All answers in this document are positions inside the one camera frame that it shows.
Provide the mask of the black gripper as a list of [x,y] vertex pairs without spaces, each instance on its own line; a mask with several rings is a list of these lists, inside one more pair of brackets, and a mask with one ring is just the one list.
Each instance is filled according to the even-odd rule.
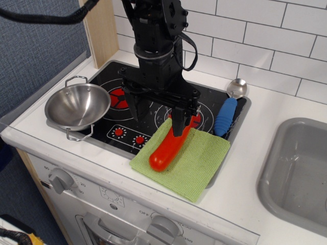
[[132,117],[144,119],[152,102],[172,108],[174,136],[181,136],[199,108],[200,92],[182,76],[182,68],[175,57],[155,61],[139,58],[139,68],[122,67],[123,90]]

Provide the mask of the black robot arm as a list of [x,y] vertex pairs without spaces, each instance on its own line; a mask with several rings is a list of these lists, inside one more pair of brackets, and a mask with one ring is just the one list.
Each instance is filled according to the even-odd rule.
[[123,1],[135,35],[138,68],[121,68],[122,89],[133,118],[142,120],[152,102],[172,109],[173,134],[179,137],[199,110],[200,92],[182,76],[183,41],[196,47],[183,33],[188,27],[187,10],[180,1]]

